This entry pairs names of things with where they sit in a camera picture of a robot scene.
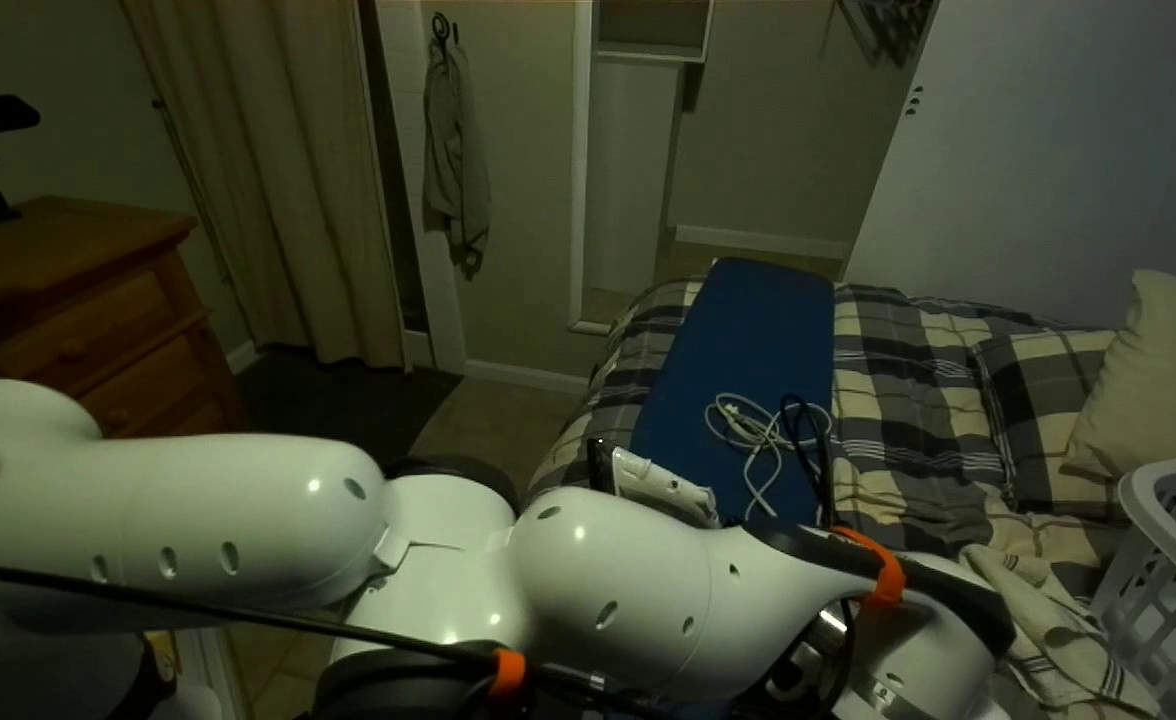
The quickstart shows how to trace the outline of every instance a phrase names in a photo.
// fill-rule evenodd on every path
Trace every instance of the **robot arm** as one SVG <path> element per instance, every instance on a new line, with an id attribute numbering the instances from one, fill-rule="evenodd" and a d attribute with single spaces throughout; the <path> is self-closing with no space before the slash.
<path id="1" fill-rule="evenodd" d="M 73 400 L 0 380 L 0 568 L 300 610 L 394 565 L 380 469 L 331 438 L 101 438 Z M 185 629 L 97 596 L 0 583 L 36 631 Z"/>
<path id="2" fill-rule="evenodd" d="M 360 590 L 357 629 L 508 642 L 693 704 L 746 689 L 788 696 L 796 689 L 778 676 L 831 664 L 812 629 L 837 601 L 870 586 L 865 560 L 823 531 L 693 528 L 582 489 L 555 489 L 513 517 L 458 476 L 389 483 L 360 447 L 331 438 L 101 438 L 69 397 L 0 380 L 0 568 L 262 610 Z M 907 590 L 907 638 L 899 631 L 858 660 L 858 679 L 928 715 L 957 715 L 1005 638 L 982 649 L 977 624 L 935 596 Z M 13 583 L 0 583 L 0 615 L 43 637 L 198 624 Z M 331 669 L 360 669 L 372 651 L 394 649 L 334 638 Z"/>

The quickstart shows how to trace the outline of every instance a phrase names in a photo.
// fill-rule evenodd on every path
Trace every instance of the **white cord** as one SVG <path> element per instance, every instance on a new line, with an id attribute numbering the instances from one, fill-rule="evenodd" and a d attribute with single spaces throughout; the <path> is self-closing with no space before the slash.
<path id="1" fill-rule="evenodd" d="M 818 410 L 823 433 L 831 433 L 831 415 L 818 402 L 809 402 L 809 410 Z M 751 510 L 778 517 L 766 501 L 766 489 L 778 480 L 788 452 L 796 452 L 796 442 L 778 433 L 778 410 L 766 410 L 751 397 L 738 397 L 738 391 L 714 391 L 712 402 L 702 402 L 702 426 L 714 438 L 746 452 L 738 463 L 738 480 L 751 496 L 743 517 L 751 517 Z"/>

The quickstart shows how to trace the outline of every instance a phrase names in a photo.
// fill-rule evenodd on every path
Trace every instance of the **doorway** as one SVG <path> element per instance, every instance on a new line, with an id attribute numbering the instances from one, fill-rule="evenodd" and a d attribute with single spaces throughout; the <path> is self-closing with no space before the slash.
<path id="1" fill-rule="evenodd" d="M 582 0 L 575 327 L 714 255 L 845 273 L 912 83 L 865 2 Z"/>

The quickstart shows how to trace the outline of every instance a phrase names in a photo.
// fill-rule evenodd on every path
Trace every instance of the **blue notebook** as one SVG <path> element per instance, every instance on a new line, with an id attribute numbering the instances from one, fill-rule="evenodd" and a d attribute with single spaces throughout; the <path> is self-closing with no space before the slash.
<path id="1" fill-rule="evenodd" d="M 738 391 L 775 410 L 782 397 L 831 407 L 831 282 L 796 269 L 719 259 L 641 407 L 633 452 L 709 483 L 722 520 L 746 510 L 743 447 L 714 438 L 702 402 Z M 815 524 L 809 469 L 782 452 L 766 503 Z"/>

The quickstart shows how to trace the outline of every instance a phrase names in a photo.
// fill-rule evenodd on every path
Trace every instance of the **hanging clothes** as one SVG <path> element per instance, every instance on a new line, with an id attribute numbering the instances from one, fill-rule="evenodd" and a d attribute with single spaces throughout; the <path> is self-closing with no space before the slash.
<path id="1" fill-rule="evenodd" d="M 122 0 L 255 345 L 405 363 L 353 0 Z"/>
<path id="2" fill-rule="evenodd" d="M 425 204 L 442 220 L 453 259 L 470 279 L 480 273 L 493 233 L 493 182 L 476 120 L 476 95 L 463 65 L 458 28 L 447 17 L 432 17 L 432 65 L 429 65 L 429 175 Z"/>

